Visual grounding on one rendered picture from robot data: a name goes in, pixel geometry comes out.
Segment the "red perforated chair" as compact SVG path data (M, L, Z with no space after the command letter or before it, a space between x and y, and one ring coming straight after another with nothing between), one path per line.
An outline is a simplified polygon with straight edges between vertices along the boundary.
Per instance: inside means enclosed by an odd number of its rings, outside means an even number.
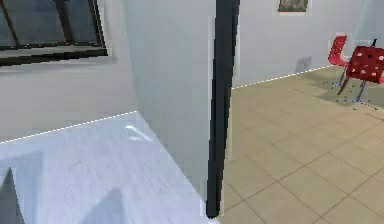
M332 47L328 55L328 62L333 66L339 66L343 68L340 78L334 83L334 87L339 87L343 81L345 72L348 68L349 62L344 59L342 52L347 41L346 35L338 35L335 37Z
M355 104L361 103L361 96L368 82L384 83L384 48L375 46L357 46L349 60L345 80L338 92L340 95L351 78L362 81Z

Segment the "black framed window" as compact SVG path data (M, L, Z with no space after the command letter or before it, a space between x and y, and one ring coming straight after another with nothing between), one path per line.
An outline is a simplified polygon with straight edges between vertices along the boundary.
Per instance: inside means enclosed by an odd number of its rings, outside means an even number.
M0 0L0 67L106 54L99 0Z

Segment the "black door frame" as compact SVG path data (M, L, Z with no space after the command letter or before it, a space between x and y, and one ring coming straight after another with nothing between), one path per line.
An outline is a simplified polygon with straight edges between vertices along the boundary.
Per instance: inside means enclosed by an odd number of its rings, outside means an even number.
M216 0L206 215L220 213L241 0Z

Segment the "framed wall picture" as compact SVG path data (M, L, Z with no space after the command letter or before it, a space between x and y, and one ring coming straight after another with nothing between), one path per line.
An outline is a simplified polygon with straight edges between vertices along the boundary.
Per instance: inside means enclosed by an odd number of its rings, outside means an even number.
M279 12L305 12L309 0L280 0Z

